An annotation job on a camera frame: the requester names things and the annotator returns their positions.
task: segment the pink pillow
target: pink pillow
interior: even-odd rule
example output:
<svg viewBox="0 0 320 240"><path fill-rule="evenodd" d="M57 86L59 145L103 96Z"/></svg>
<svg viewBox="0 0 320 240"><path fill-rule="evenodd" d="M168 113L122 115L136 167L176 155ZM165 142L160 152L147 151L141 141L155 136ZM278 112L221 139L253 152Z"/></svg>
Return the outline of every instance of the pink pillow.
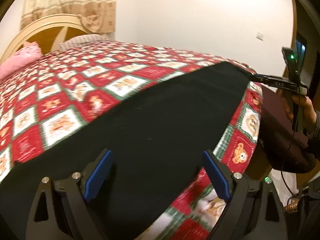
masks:
<svg viewBox="0 0 320 240"><path fill-rule="evenodd" d="M26 47L18 50L0 65L0 80L9 76L11 73L29 65L40 59L42 56L41 49L37 42L28 44Z"/></svg>

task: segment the striped pillow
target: striped pillow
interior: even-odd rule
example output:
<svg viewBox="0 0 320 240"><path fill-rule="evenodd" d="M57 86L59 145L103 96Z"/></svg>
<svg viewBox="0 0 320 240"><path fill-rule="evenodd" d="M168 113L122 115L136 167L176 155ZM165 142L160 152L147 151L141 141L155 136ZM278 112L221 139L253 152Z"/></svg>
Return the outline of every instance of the striped pillow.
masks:
<svg viewBox="0 0 320 240"><path fill-rule="evenodd" d="M60 43L60 51L72 49L75 47L82 47L84 45L94 43L97 41L108 41L109 37L105 33L103 34L86 34L71 38L64 43Z"/></svg>

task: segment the beige curtain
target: beige curtain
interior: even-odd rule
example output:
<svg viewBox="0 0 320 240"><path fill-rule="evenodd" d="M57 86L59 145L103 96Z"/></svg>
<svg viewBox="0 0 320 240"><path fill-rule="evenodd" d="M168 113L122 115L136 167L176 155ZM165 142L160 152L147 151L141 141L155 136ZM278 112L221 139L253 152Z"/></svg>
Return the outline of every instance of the beige curtain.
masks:
<svg viewBox="0 0 320 240"><path fill-rule="evenodd" d="M115 31L116 0L26 0L21 29L47 15L76 14L93 33Z"/></svg>

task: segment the pillow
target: pillow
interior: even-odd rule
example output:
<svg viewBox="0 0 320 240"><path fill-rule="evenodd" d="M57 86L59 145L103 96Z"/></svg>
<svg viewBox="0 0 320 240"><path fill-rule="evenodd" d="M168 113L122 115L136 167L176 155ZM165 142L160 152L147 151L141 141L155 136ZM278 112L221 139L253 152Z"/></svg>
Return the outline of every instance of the pillow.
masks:
<svg viewBox="0 0 320 240"><path fill-rule="evenodd" d="M0 65L0 81L3 81L11 73L29 65L42 57L41 49L37 42L27 44L18 50Z"/></svg>
<svg viewBox="0 0 320 240"><path fill-rule="evenodd" d="M60 43L60 51L72 49L76 47L82 47L84 45L94 43L97 41L108 41L109 37L105 33L103 34L86 34L71 38L64 43Z"/></svg>

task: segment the metal screw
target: metal screw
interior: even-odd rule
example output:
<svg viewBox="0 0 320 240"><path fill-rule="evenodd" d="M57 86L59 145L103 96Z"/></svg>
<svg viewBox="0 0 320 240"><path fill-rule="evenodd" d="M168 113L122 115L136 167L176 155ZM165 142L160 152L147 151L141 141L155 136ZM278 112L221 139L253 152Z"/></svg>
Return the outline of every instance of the metal screw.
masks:
<svg viewBox="0 0 320 240"><path fill-rule="evenodd" d="M265 183L267 184L271 184L272 183L272 179L270 177L265 177L264 178Z"/></svg>
<svg viewBox="0 0 320 240"><path fill-rule="evenodd" d="M46 184L46 183L48 183L49 182L49 180L50 180L50 178L49 177L44 177L44 178L42 178L42 183L44 183L44 184Z"/></svg>
<svg viewBox="0 0 320 240"><path fill-rule="evenodd" d="M80 172L75 172L72 174L72 178L73 179L79 179L81 177L81 173Z"/></svg>
<svg viewBox="0 0 320 240"><path fill-rule="evenodd" d="M239 173L239 172L235 172L235 173L233 174L233 177L234 177L235 179L241 179L241 178L242 178L242 174Z"/></svg>

